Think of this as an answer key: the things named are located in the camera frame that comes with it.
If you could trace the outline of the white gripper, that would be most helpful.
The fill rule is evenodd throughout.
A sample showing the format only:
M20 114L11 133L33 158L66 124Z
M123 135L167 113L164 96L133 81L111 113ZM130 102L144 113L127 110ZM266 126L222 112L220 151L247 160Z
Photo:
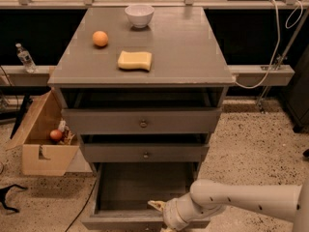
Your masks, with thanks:
M180 231L195 218L196 206L189 193L168 202L150 200L148 204L162 213L164 223Z

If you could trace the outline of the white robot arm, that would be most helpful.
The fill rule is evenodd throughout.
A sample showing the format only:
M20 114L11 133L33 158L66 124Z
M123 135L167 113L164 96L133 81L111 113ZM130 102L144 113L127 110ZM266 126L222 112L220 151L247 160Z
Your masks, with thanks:
M232 186L199 179L179 198L148 204L161 212L167 226L164 232L181 231L192 221L217 215L225 206L289 221L292 232L309 232L308 181L301 186Z

